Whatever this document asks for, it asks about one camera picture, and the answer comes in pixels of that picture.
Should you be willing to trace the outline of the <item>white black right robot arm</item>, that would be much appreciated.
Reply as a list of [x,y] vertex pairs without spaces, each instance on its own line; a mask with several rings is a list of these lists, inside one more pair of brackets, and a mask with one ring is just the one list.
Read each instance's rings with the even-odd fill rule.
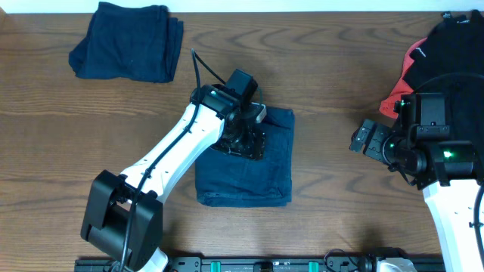
[[454,140],[445,96],[413,93],[396,101],[393,127],[366,119],[349,149],[398,172],[422,191],[447,271],[483,269],[483,163],[470,141]]

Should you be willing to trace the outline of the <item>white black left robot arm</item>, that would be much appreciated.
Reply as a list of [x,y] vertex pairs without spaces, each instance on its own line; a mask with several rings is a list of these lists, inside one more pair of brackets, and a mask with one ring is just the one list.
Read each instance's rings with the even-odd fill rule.
[[256,80],[235,70],[227,81],[198,85],[175,127],[146,155],[115,175],[103,170],[92,182],[80,236],[112,259],[102,271],[162,271],[168,258],[159,244],[163,206],[196,159],[213,148],[260,160],[264,104],[252,97]]

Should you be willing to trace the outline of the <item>dark blue denim shorts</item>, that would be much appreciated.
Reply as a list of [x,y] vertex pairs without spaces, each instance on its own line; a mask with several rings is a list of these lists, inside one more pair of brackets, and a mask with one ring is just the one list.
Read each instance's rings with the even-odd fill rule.
[[260,124],[266,133],[261,160],[205,150],[195,162],[197,201],[229,208],[279,207],[291,202],[295,121],[292,110],[267,109]]

